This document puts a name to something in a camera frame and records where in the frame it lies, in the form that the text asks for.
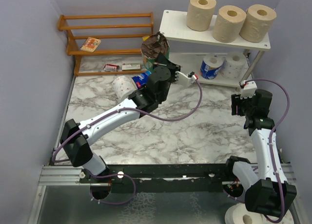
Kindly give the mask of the blue packaged roll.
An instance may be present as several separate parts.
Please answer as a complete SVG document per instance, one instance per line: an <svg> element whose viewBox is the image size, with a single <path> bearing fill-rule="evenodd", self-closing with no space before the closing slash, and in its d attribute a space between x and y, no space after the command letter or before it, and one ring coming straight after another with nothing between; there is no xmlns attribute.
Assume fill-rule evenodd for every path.
<svg viewBox="0 0 312 224"><path fill-rule="evenodd" d="M204 79L212 80L216 78L219 70L223 66L223 58L216 54L207 54L202 60L200 74Z"/></svg>
<svg viewBox="0 0 312 224"><path fill-rule="evenodd" d="M131 81L134 83L134 86L140 89L143 85L147 83L148 76L151 74L150 71L145 71L139 75L133 76Z"/></svg>

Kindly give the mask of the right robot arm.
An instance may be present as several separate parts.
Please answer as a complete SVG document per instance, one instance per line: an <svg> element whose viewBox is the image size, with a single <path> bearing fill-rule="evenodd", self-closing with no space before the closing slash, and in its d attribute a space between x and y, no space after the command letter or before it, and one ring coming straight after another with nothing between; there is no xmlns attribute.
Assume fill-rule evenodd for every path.
<svg viewBox="0 0 312 224"><path fill-rule="evenodd" d="M282 170L276 147L274 120L268 117L272 93L256 89L252 95L231 96L232 115L246 118L256 151L258 171L246 158L231 156L224 168L225 177L238 179L245 190L245 207L250 212L282 218L293 203L297 190Z"/></svg>

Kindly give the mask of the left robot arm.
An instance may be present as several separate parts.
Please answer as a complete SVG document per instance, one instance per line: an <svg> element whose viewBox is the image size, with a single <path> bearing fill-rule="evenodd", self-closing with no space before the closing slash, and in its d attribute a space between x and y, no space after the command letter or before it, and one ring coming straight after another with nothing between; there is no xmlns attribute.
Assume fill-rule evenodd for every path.
<svg viewBox="0 0 312 224"><path fill-rule="evenodd" d="M159 54L147 82L120 104L93 119L80 123L74 119L66 121L60 143L71 165L89 170L96 182L105 181L107 165L90 146L115 128L156 110L167 99L170 85L176 81L180 70L181 66Z"/></svg>

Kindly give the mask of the green brown roll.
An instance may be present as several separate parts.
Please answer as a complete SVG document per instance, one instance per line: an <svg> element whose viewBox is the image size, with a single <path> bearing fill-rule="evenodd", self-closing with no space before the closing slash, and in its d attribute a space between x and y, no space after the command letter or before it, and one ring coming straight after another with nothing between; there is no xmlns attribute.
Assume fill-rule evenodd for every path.
<svg viewBox="0 0 312 224"><path fill-rule="evenodd" d="M142 42L140 51L144 67L151 72L159 54L169 58L170 46L166 37L161 32L157 32Z"/></svg>

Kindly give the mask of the brown roll back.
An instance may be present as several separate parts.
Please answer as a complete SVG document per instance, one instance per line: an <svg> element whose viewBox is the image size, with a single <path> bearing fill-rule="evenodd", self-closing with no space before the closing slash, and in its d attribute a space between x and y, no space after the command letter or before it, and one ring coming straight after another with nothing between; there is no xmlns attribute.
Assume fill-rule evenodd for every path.
<svg viewBox="0 0 312 224"><path fill-rule="evenodd" d="M231 43L239 36L246 19L246 12L233 5L225 5L218 11L213 38L222 43Z"/></svg>

